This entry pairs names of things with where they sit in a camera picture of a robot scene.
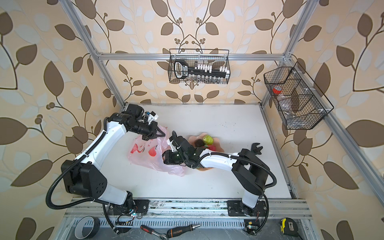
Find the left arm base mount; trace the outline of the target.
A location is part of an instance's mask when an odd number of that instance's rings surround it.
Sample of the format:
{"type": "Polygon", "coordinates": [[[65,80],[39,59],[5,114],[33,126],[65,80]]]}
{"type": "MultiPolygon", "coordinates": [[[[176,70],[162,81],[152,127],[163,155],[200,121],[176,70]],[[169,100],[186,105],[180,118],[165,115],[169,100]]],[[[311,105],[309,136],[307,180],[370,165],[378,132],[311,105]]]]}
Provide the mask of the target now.
{"type": "Polygon", "coordinates": [[[149,210],[149,203],[150,200],[148,199],[133,199],[128,207],[111,204],[110,210],[112,210],[115,216],[132,214],[146,215],[149,210]]]}

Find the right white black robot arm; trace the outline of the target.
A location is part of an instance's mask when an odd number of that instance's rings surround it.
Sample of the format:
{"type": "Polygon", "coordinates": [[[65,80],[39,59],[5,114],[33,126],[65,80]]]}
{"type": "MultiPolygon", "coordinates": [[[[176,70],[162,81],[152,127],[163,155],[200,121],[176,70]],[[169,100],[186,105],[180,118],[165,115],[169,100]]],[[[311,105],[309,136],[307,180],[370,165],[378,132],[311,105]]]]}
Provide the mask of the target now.
{"type": "Polygon", "coordinates": [[[255,216],[264,209],[269,210],[265,190],[277,184],[276,176],[270,168],[260,160],[263,147],[259,143],[252,144],[252,148],[242,149],[239,153],[222,153],[209,149],[208,146],[195,147],[182,136],[172,132],[167,140],[170,150],[162,154],[166,165],[185,165],[191,169],[215,168],[234,174],[245,192],[236,211],[245,216],[255,216]]]}

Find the pink plastic bag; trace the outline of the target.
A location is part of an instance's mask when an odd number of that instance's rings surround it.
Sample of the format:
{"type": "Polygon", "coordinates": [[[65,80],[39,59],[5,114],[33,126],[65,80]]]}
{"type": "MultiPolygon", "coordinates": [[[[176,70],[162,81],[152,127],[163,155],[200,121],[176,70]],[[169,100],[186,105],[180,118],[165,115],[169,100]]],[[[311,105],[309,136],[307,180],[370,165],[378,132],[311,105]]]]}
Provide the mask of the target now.
{"type": "Polygon", "coordinates": [[[142,137],[135,138],[132,149],[128,152],[128,161],[134,165],[149,168],[155,171],[183,177],[185,171],[180,165],[165,165],[162,154],[170,150],[167,140],[171,136],[167,127],[159,126],[166,136],[144,141],[142,137]]]}

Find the green pear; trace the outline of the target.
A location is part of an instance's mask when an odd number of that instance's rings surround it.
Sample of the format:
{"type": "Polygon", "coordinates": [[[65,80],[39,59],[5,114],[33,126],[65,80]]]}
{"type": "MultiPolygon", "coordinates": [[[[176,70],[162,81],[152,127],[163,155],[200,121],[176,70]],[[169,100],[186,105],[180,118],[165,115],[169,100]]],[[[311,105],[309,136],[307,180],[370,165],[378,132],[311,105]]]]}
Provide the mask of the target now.
{"type": "Polygon", "coordinates": [[[210,135],[204,135],[203,141],[204,141],[205,145],[213,145],[214,144],[214,139],[210,135]]]}

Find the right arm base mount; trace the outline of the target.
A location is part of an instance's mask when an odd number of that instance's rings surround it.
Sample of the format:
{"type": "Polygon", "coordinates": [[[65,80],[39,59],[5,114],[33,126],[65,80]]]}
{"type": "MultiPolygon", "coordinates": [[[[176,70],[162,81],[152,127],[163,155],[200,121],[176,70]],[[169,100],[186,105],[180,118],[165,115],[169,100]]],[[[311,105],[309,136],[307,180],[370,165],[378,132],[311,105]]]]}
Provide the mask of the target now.
{"type": "Polygon", "coordinates": [[[257,201],[254,208],[243,204],[241,200],[227,201],[228,215],[230,217],[265,217],[269,207],[265,201],[257,201]]]}

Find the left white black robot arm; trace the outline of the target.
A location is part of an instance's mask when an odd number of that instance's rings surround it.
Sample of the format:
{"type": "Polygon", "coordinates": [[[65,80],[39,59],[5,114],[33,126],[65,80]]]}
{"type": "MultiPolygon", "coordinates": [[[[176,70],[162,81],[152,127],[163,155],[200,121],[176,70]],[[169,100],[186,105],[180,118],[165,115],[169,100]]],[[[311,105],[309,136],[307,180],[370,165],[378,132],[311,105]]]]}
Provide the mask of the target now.
{"type": "Polygon", "coordinates": [[[132,193],[120,190],[108,183],[100,169],[114,145],[127,133],[137,134],[144,141],[165,137],[158,127],[158,115],[146,112],[142,107],[129,104],[121,113],[114,113],[103,121],[103,130],[78,157],[65,161],[62,173],[54,180],[46,195],[46,205],[53,210],[67,209],[85,202],[115,205],[123,212],[135,208],[132,193]],[[52,195],[60,182],[66,191],[82,199],[66,205],[56,205],[52,195]]]}

